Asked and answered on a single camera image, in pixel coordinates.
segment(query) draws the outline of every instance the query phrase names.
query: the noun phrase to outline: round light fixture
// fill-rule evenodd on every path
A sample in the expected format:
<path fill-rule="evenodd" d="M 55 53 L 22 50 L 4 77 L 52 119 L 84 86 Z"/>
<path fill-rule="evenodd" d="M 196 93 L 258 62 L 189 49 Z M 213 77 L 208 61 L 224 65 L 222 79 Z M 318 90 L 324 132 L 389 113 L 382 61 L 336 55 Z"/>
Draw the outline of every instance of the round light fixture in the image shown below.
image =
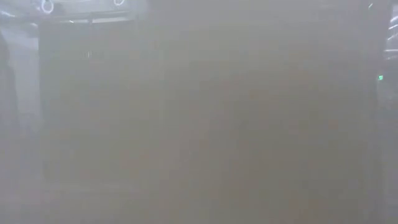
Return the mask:
<path fill-rule="evenodd" d="M 115 6 L 121 6 L 126 0 L 113 0 Z"/>
<path fill-rule="evenodd" d="M 46 14 L 51 14 L 54 11 L 54 3 L 50 0 L 42 0 L 41 10 Z"/>

